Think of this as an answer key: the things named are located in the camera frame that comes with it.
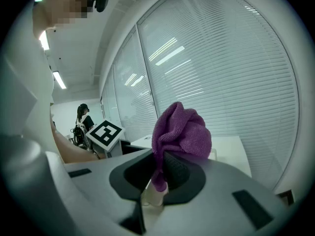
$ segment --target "purple towel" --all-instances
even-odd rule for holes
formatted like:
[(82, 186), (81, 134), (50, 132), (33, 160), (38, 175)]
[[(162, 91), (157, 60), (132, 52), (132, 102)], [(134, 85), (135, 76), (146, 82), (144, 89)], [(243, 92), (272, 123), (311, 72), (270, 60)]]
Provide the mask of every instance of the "purple towel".
[(157, 163), (152, 183), (156, 190), (162, 192), (166, 189), (162, 171), (165, 150), (208, 158), (211, 146), (211, 134), (197, 111), (184, 109), (181, 102), (170, 105), (157, 120), (152, 136), (152, 150)]

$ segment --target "white ceiling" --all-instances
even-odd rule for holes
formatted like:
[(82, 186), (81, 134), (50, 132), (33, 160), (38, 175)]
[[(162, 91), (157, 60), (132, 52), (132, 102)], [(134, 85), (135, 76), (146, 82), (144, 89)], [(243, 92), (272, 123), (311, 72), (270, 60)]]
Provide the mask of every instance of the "white ceiling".
[(67, 89), (57, 82), (55, 103), (98, 98), (103, 59), (117, 24), (137, 0), (109, 0), (106, 9), (94, 9), (87, 19), (77, 19), (62, 28), (47, 31), (46, 51), (52, 71), (59, 71)]

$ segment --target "black hair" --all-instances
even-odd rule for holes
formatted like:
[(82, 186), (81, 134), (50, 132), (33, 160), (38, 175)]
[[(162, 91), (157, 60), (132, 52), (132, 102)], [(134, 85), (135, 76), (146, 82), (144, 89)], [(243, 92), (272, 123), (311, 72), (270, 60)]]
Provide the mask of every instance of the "black hair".
[(81, 121), (82, 115), (84, 115), (84, 111), (85, 111), (86, 109), (87, 109), (88, 111), (90, 111), (89, 108), (88, 108), (88, 105), (87, 105), (87, 104), (84, 104), (84, 103), (81, 104), (81, 105), (78, 107), (77, 118), (78, 118), (79, 121)]

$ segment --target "white table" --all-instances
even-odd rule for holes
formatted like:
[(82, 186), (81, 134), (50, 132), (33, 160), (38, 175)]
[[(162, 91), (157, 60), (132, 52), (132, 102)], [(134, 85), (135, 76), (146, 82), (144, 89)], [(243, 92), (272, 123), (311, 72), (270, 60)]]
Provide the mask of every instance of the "white table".
[[(152, 135), (147, 135), (131, 143), (143, 148), (152, 148)], [(248, 176), (252, 177), (250, 164), (239, 136), (212, 137), (212, 148), (217, 151), (217, 161), (234, 166)], [(209, 159), (215, 160), (214, 153)]]

